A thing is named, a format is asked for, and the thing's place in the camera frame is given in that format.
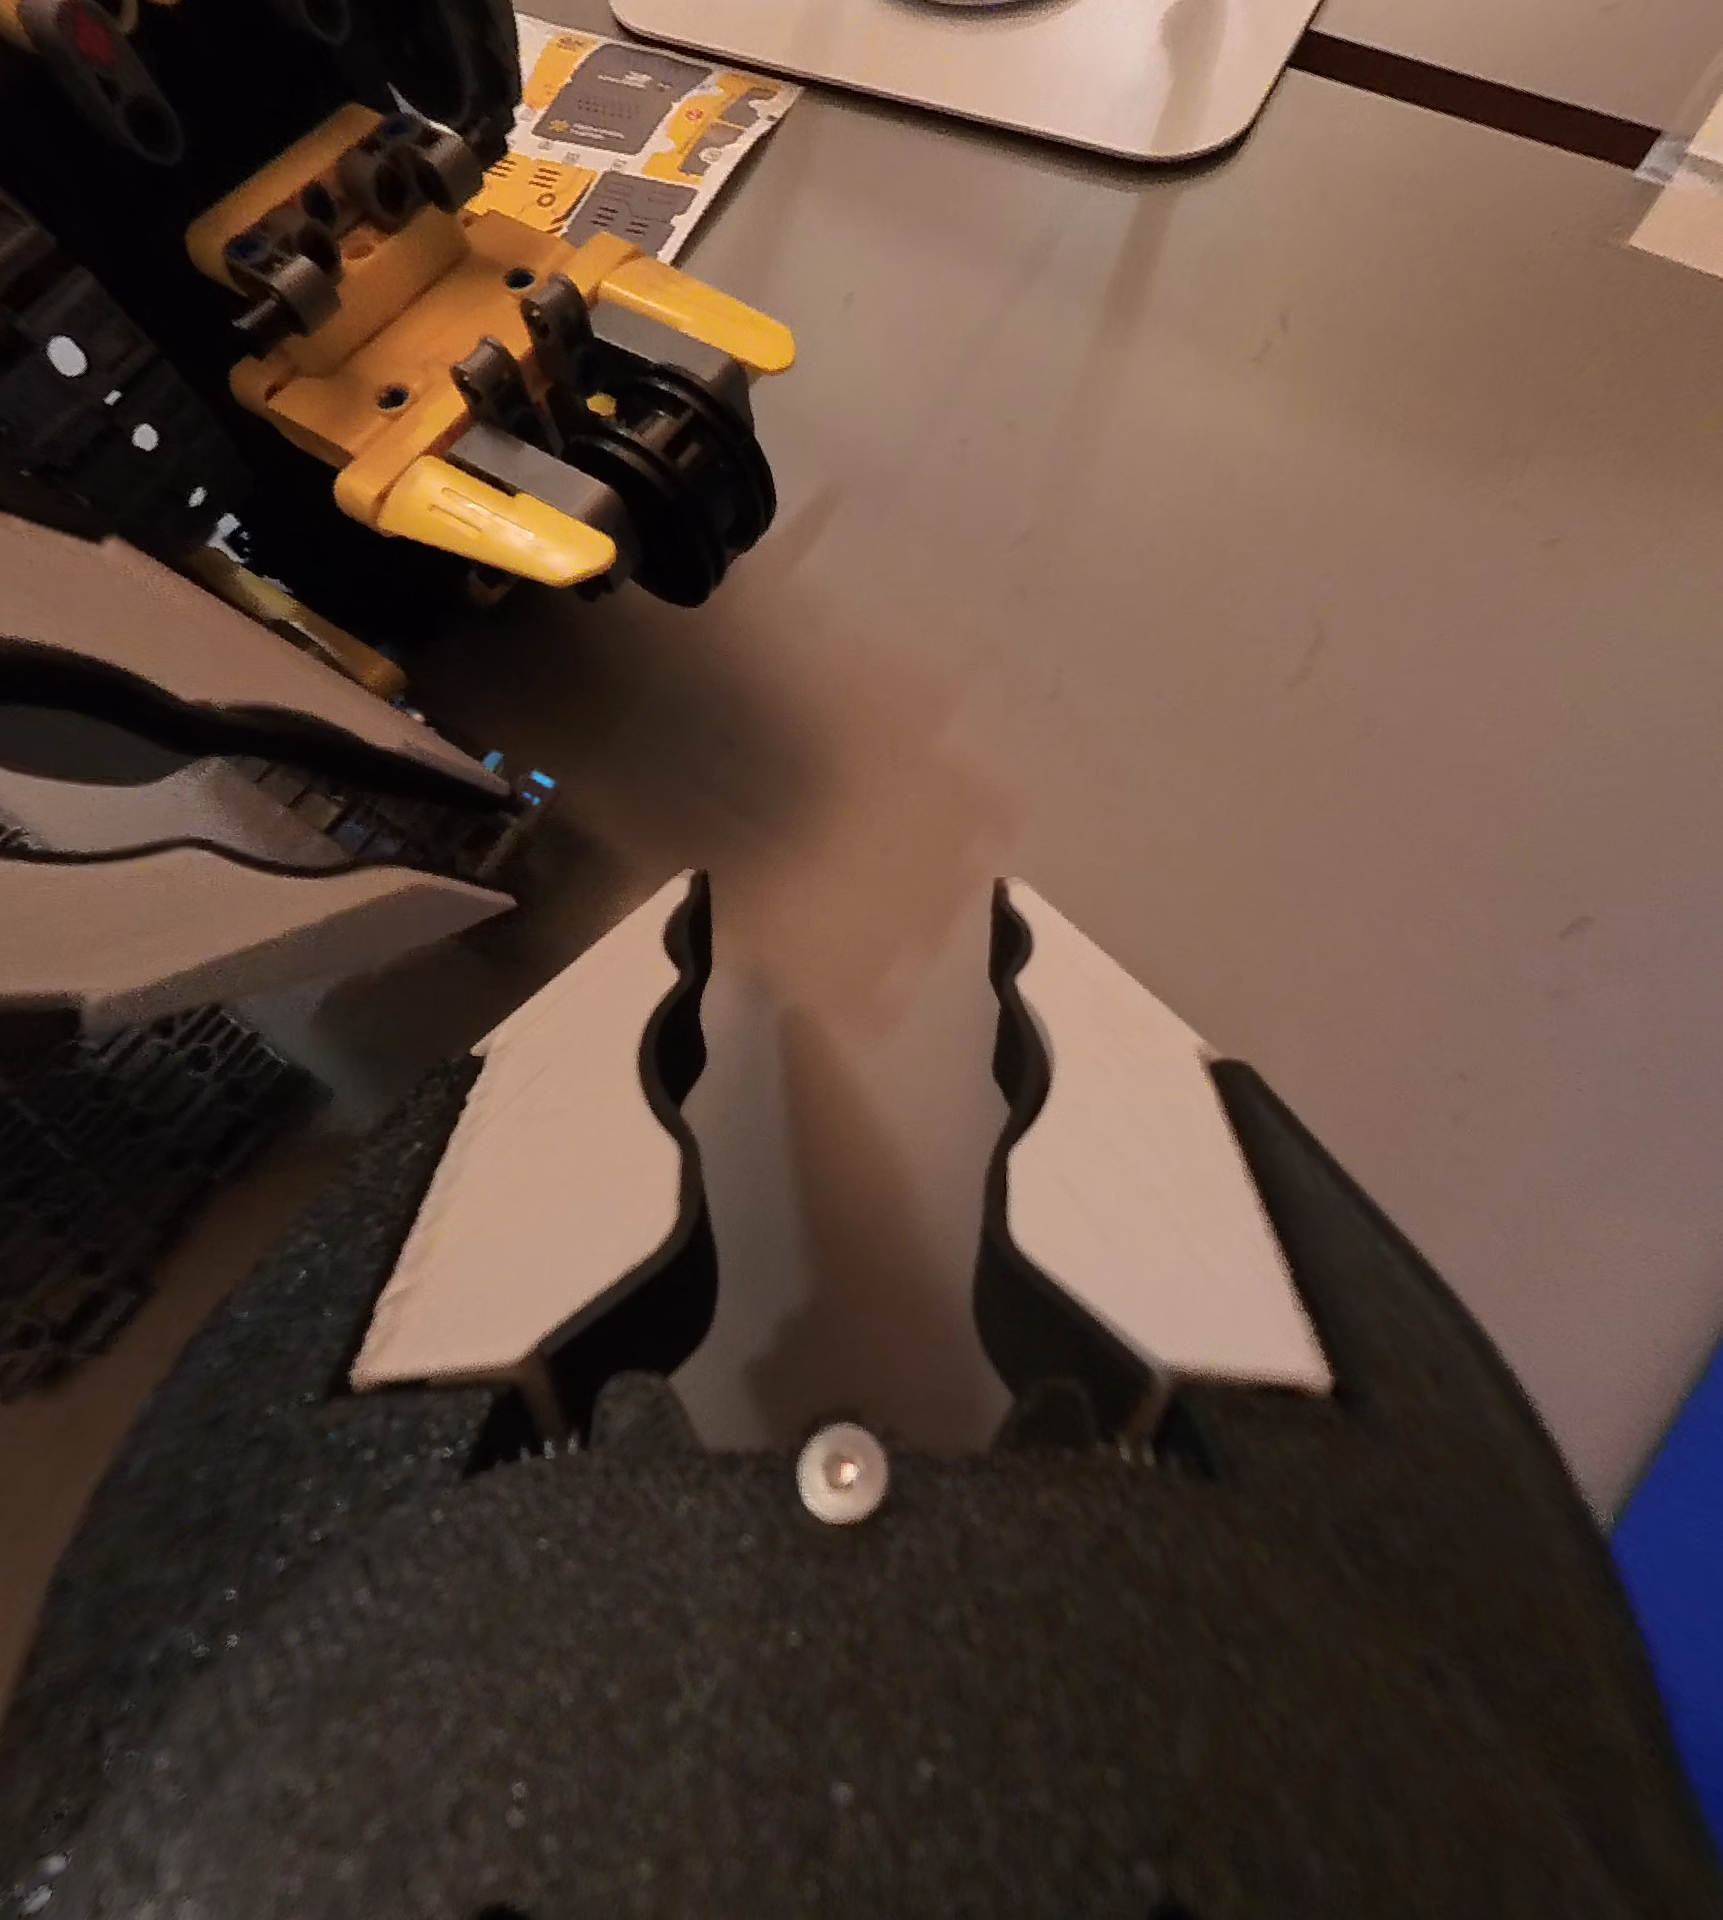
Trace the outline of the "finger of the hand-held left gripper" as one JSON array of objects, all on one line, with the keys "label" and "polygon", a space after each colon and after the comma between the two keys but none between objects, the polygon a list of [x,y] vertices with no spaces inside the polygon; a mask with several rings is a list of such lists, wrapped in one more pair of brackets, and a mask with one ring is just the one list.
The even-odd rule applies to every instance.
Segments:
[{"label": "finger of the hand-held left gripper", "polygon": [[509,781],[236,605],[137,557],[0,510],[0,708],[256,755],[382,796],[509,816]]},{"label": "finger of the hand-held left gripper", "polygon": [[509,809],[364,796],[256,755],[144,781],[0,760],[0,1036],[109,1036],[382,973],[502,919],[509,856]]}]

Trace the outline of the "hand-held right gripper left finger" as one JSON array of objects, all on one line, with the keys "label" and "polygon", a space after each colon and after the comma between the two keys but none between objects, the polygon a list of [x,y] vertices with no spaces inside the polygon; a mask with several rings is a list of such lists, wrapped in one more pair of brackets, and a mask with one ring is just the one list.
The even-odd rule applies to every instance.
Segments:
[{"label": "hand-held right gripper left finger", "polygon": [[614,1375],[668,1381],[715,1315],[706,1151],[710,880],[681,868],[476,1045],[347,1389],[520,1395],[589,1436]]}]

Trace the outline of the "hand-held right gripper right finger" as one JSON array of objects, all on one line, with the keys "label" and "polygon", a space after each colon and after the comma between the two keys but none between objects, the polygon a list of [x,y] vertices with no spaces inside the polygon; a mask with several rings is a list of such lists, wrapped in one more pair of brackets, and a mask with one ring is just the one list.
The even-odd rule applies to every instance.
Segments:
[{"label": "hand-held right gripper right finger", "polygon": [[1140,1444],[1190,1389],[1327,1401],[1223,1051],[1017,880],[993,885],[993,1003],[972,1315],[1010,1407],[1067,1395]]}]

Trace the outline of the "yellow toy brick robot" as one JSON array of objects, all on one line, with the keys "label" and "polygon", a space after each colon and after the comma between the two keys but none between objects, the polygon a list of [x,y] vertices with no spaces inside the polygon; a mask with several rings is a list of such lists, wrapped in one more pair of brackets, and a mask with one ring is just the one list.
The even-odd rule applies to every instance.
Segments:
[{"label": "yellow toy brick robot", "polygon": [[484,206],[520,4],[0,0],[0,188],[246,462],[252,571],[407,638],[437,593],[693,610],[773,523],[792,327]]}]

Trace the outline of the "loose grey track strip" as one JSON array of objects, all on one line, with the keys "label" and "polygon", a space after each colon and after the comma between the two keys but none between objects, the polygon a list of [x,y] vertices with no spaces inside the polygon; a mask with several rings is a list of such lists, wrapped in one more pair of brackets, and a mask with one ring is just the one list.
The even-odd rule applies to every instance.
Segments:
[{"label": "loose grey track strip", "polygon": [[252,1165],[321,1087],[233,1010],[25,1051],[0,1099],[109,1193],[192,1193]]},{"label": "loose grey track strip", "polygon": [[209,1193],[109,1193],[0,1099],[0,1401],[90,1361]]}]

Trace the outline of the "printed instruction sheet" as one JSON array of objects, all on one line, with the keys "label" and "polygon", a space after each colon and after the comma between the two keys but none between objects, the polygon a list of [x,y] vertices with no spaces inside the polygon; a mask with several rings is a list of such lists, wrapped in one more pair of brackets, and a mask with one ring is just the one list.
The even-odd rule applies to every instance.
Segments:
[{"label": "printed instruction sheet", "polygon": [[539,14],[520,14],[520,75],[509,159],[486,169],[484,206],[557,245],[627,237],[662,267],[806,96]]}]

